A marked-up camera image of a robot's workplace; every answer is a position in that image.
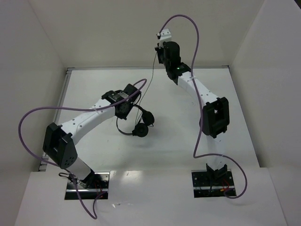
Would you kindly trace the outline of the black on-ear headphones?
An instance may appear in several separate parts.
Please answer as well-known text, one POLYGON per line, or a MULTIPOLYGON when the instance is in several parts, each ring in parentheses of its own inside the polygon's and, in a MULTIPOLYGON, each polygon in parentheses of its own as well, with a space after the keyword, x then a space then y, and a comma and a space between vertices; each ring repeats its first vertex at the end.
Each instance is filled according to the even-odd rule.
POLYGON ((135 127, 131 133, 126 133, 119 129, 118 118, 117 118, 116 119, 117 130, 125 136, 145 137, 149 132, 148 127, 153 126, 155 122, 154 115, 150 111, 146 111, 145 109, 143 109, 141 106, 137 104, 131 104, 131 106, 139 109, 142 112, 140 120, 135 124, 135 127))

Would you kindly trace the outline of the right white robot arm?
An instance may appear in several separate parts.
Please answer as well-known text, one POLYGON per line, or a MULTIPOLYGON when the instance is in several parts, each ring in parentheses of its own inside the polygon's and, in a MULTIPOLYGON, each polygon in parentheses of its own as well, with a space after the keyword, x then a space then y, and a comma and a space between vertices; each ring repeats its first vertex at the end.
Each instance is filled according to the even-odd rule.
POLYGON ((210 185, 218 185, 223 175, 224 168, 222 157, 222 134, 227 131, 230 123, 229 101, 225 97, 218 97, 205 87, 194 75, 192 67, 182 62, 180 46, 174 41, 162 41, 157 44, 155 50, 158 62, 163 64, 169 79, 185 90, 200 107, 200 120, 198 138, 193 151, 194 158, 213 157, 206 170, 206 180, 210 185), (197 155, 201 135, 207 136, 208 148, 212 153, 197 155))

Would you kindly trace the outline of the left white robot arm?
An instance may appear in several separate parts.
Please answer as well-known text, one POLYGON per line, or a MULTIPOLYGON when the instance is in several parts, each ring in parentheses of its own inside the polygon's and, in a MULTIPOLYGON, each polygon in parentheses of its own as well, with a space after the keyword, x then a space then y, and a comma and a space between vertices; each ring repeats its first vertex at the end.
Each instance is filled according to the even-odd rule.
POLYGON ((46 128, 43 151, 57 166, 77 178, 83 187, 91 187, 96 173, 78 156, 76 144, 96 126, 117 117, 126 119, 141 91, 132 84, 123 90, 110 90, 89 109, 60 125, 54 122, 46 128))

